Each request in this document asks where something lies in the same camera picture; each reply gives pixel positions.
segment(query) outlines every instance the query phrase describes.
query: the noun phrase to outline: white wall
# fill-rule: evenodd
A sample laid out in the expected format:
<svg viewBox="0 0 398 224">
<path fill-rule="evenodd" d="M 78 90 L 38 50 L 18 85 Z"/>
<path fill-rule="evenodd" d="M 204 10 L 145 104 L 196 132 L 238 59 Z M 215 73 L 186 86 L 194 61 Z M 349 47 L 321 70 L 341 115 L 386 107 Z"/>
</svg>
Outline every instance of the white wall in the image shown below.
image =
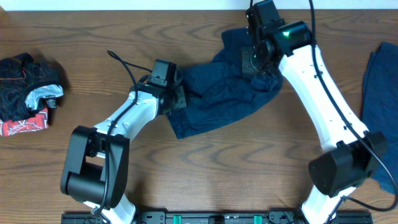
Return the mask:
<svg viewBox="0 0 398 224">
<path fill-rule="evenodd" d="M 0 0 L 7 11 L 227 10 L 247 9 L 250 0 Z M 308 9 L 308 0 L 274 0 L 278 9 Z M 314 0 L 317 9 L 398 9 L 398 0 Z"/>
</svg>

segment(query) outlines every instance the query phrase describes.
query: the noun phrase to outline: navy blue cloth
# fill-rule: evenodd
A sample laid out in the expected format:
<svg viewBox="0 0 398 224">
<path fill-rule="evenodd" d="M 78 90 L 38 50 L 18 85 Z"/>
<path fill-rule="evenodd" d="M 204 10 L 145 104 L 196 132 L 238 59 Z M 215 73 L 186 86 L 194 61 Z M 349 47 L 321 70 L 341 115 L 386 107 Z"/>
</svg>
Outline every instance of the navy blue cloth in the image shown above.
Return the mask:
<svg viewBox="0 0 398 224">
<path fill-rule="evenodd" d="M 381 131 L 388 141 L 383 162 L 398 178 L 398 47 L 383 43 L 372 53 L 363 81 L 363 123 L 371 133 Z M 382 189 L 393 193 L 391 181 L 380 168 L 374 173 Z"/>
<path fill-rule="evenodd" d="M 224 49 L 211 63 L 182 68 L 188 106 L 168 115 L 178 139 L 242 119 L 282 89 L 280 73 L 252 80 L 243 78 L 241 48 L 252 46 L 252 38 L 246 32 L 243 28 L 222 33 Z"/>
</svg>

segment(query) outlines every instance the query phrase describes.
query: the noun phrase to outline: wooden surface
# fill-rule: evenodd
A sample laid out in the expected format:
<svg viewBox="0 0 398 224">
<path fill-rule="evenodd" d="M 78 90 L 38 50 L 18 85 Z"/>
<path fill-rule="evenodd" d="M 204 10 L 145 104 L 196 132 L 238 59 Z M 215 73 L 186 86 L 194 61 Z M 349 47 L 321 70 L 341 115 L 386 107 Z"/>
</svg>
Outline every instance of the wooden surface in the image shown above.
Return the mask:
<svg viewBox="0 0 398 224">
<path fill-rule="evenodd" d="M 310 22 L 309 11 L 280 13 L 287 22 Z M 359 114 L 369 54 L 382 41 L 398 44 L 398 11 L 318 11 L 317 24 L 329 72 Z M 107 118 L 132 85 L 106 50 L 149 68 L 156 58 L 194 65 L 223 48 L 223 31 L 246 25 L 243 11 L 3 12 L 0 58 L 29 52 L 56 60 L 69 87 L 49 129 L 0 139 L 0 223 L 59 223 L 65 211 L 88 211 L 61 194 L 60 178 L 73 129 Z M 312 187 L 307 164 L 322 153 L 288 82 L 239 122 L 178 141 L 161 116 L 130 148 L 127 196 L 140 207 L 170 211 L 298 207 Z M 374 180 L 353 195 L 381 207 L 393 199 Z M 351 202 L 342 208 L 362 209 Z M 373 217 L 396 223 L 398 210 Z"/>
</svg>

